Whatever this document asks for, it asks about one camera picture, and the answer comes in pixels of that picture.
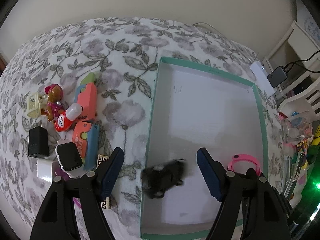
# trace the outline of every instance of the pink wristband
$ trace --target pink wristband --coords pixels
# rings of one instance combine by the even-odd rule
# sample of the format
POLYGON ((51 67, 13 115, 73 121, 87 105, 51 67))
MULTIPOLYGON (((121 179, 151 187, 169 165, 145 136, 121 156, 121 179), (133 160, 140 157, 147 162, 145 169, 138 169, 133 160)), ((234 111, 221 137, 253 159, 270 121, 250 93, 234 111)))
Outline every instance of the pink wristband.
POLYGON ((251 163, 253 163, 253 164, 256 166, 255 171, 256 171, 257 175, 260 176, 260 174, 261 174, 260 163, 259 163, 259 161, 258 161, 255 157, 253 157, 253 156, 251 156, 251 155, 249 155, 249 154, 237 154, 237 155, 233 155, 232 161, 228 164, 228 170, 234 171, 233 165, 234 165, 236 162, 241 162, 241 161, 246 161, 246 162, 251 162, 251 163))

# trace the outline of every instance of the chair backrest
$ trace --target chair backrest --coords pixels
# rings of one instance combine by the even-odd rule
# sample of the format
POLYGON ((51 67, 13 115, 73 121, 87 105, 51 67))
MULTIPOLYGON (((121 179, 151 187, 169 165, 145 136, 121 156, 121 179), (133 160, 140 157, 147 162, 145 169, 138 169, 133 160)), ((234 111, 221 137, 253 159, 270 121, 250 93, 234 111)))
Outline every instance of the chair backrest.
POLYGON ((279 112, 290 117, 293 112, 302 113, 309 111, 310 120, 317 121, 320 119, 320 77, 313 82, 306 90, 298 95, 284 100, 279 108, 279 112))

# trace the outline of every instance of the toy dog figurine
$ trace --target toy dog figurine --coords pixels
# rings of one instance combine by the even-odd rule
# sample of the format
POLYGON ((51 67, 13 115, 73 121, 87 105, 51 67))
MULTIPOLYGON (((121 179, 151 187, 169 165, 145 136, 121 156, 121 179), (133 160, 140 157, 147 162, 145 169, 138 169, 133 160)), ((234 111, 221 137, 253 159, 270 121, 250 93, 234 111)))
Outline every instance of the toy dog figurine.
POLYGON ((51 122, 54 117, 58 117, 63 112, 63 104, 61 99, 63 96, 62 88, 57 84, 52 84, 44 89, 48 95, 48 103, 46 109, 41 109, 41 115, 47 115, 48 121, 51 122))

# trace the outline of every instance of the watch face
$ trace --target watch face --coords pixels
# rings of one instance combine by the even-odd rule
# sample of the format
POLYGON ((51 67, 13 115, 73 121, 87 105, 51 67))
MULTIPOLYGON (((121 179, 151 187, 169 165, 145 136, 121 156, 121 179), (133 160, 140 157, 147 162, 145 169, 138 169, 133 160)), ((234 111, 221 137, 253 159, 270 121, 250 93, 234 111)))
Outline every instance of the watch face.
POLYGON ((57 154, 61 166, 65 171, 80 168, 83 164, 77 146, 73 142, 58 145, 57 154))

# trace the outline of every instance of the white cap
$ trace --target white cap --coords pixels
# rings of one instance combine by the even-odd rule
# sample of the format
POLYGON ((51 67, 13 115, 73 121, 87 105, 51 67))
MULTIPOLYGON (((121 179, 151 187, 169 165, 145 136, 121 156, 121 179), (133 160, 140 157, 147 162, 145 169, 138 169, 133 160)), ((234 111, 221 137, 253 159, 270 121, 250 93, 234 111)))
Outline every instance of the white cap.
POLYGON ((73 103, 69 108, 66 110, 66 117, 70 121, 74 121, 80 114, 82 113, 82 106, 78 103, 73 103))

